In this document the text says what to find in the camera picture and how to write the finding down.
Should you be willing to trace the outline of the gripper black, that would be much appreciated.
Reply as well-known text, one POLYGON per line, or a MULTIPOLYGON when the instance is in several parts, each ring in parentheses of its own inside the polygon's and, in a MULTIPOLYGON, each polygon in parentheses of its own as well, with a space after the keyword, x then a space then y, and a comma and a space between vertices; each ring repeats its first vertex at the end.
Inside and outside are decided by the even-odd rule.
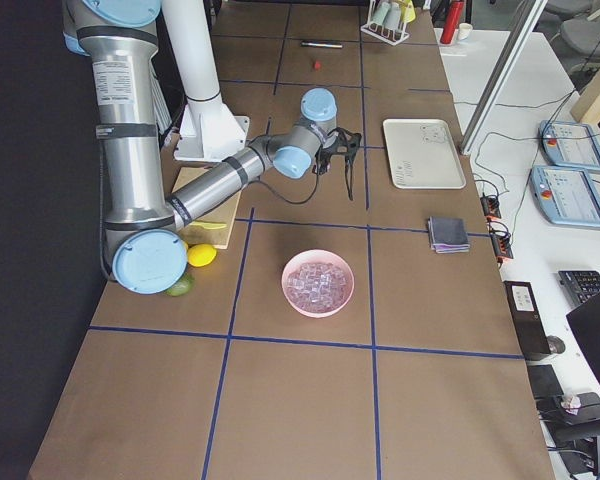
POLYGON ((334 155, 344 157, 344 179, 347 197, 354 201, 354 162, 362 142, 362 134, 336 127, 329 133, 333 142, 324 148, 324 156, 330 160, 334 155))

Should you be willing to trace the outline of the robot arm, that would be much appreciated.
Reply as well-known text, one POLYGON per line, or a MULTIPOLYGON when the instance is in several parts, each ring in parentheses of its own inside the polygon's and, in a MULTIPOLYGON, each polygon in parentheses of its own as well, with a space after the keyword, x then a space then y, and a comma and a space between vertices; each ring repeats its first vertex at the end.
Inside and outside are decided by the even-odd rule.
POLYGON ((184 274, 179 231, 224 203, 269 169, 291 179, 322 174, 330 158, 352 163, 357 133, 337 124, 334 95, 314 88, 299 120, 282 135, 246 136, 248 121, 223 102, 204 6, 199 1, 66 1, 65 43, 92 63, 107 161, 111 209, 104 220, 108 275, 138 294, 160 293, 184 274), (163 18, 185 94, 186 141, 211 168, 173 194, 163 189, 152 58, 163 18))

